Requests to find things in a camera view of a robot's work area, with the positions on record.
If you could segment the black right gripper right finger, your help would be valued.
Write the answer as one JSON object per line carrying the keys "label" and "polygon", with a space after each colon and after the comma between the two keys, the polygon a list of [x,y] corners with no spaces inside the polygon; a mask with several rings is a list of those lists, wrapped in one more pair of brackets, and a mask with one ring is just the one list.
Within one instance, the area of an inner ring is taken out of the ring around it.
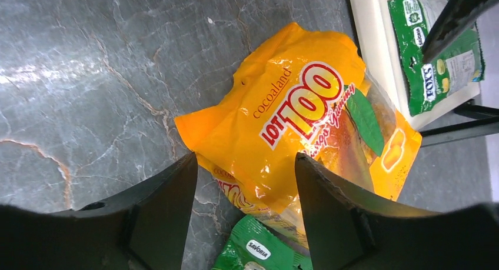
{"label": "black right gripper right finger", "polygon": [[378,196],[298,153],[314,269],[497,269],[498,204],[433,212]]}

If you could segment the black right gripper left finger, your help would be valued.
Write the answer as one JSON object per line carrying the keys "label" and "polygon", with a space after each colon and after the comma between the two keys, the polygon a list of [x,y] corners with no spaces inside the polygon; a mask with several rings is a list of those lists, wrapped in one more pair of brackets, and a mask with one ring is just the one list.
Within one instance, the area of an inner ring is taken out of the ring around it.
{"label": "black right gripper left finger", "polygon": [[180,269],[198,179],[194,154],[79,210],[1,206],[2,269]]}

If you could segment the green Fox's spring tea bag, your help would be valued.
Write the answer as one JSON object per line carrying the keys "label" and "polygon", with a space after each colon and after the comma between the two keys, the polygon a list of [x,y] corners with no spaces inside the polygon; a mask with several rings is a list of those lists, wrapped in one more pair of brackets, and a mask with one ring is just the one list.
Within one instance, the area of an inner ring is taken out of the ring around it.
{"label": "green Fox's spring tea bag", "polygon": [[312,269],[312,261],[246,215],[233,227],[212,269]]}

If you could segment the orange mango gummy bag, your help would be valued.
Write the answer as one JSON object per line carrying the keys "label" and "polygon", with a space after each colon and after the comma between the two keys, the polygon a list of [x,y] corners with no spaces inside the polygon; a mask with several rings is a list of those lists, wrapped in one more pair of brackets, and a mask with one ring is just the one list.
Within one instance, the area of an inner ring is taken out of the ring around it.
{"label": "orange mango gummy bag", "polygon": [[248,55],[215,106],[175,118],[229,201],[307,246],[297,153],[396,200],[422,137],[372,79],[353,40],[292,22]]}

